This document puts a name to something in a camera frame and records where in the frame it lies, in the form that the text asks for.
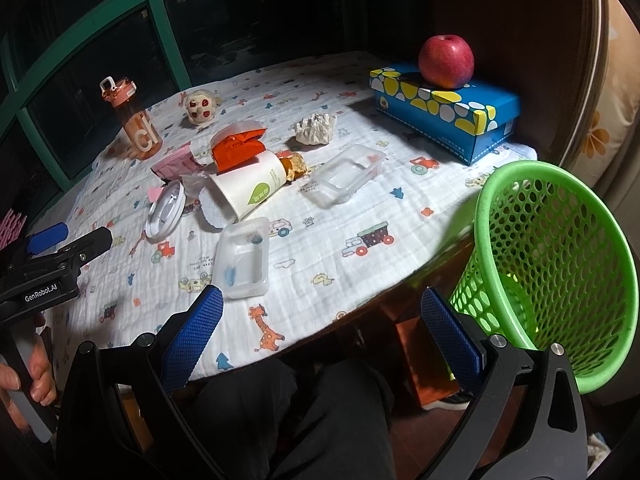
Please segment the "person's left hand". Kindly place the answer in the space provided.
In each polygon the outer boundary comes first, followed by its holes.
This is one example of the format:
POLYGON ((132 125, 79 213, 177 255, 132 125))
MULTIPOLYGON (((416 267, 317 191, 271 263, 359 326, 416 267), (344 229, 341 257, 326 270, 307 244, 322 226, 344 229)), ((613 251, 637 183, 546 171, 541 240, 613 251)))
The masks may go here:
POLYGON ((48 406, 56 398, 56 387, 38 333, 43 326, 38 313, 1 331, 1 402, 18 430, 29 430, 46 443, 55 430, 48 406))

